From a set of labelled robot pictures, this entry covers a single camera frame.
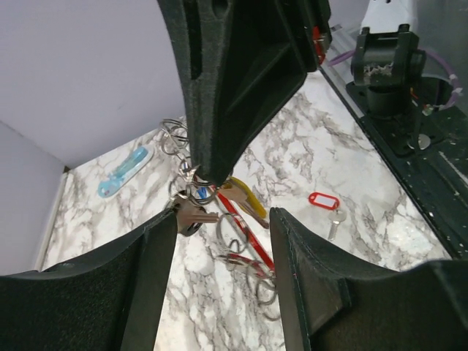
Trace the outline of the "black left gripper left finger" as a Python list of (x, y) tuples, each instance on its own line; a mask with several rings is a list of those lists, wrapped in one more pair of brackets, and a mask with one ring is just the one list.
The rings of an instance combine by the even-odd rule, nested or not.
[(177, 237), (176, 215), (44, 271), (1, 278), (3, 350), (152, 350)]

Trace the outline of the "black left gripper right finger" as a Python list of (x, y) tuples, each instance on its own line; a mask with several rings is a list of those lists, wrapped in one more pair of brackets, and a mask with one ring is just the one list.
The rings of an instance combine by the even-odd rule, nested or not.
[(270, 212), (276, 286), (288, 350), (465, 350), (467, 262), (397, 272), (366, 262)]

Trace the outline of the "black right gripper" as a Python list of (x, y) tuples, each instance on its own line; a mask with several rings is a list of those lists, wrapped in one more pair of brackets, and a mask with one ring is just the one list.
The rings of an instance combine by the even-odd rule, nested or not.
[(220, 185), (250, 142), (320, 66), (332, 41), (328, 0), (232, 1), (216, 89), (208, 181)]

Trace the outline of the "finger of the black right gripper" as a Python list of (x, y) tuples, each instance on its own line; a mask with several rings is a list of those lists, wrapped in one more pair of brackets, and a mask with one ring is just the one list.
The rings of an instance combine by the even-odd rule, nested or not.
[(233, 27), (233, 2), (215, 14), (212, 1), (159, 1), (184, 95), (192, 164), (205, 181), (222, 183), (230, 166), (217, 165), (217, 105)]

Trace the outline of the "metal key organizer red handle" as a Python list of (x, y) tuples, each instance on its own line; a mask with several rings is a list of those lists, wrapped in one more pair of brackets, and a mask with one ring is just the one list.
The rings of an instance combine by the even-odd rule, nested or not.
[[(267, 253), (251, 227), (245, 220), (250, 217), (267, 229), (266, 211), (245, 184), (229, 176), (221, 186), (214, 186), (197, 176), (189, 155), (187, 125), (176, 119), (165, 119), (161, 123), (163, 136), (162, 151), (179, 160), (178, 170), (168, 186), (169, 201), (180, 195), (194, 205), (202, 206), (207, 213), (218, 213), (216, 242), (222, 261), (228, 270), (244, 273), (246, 286), (253, 294), (255, 303), (265, 319), (277, 321), (279, 312), (273, 305), (278, 300), (276, 272), (273, 259)], [(204, 186), (206, 199), (200, 199), (197, 188)]]

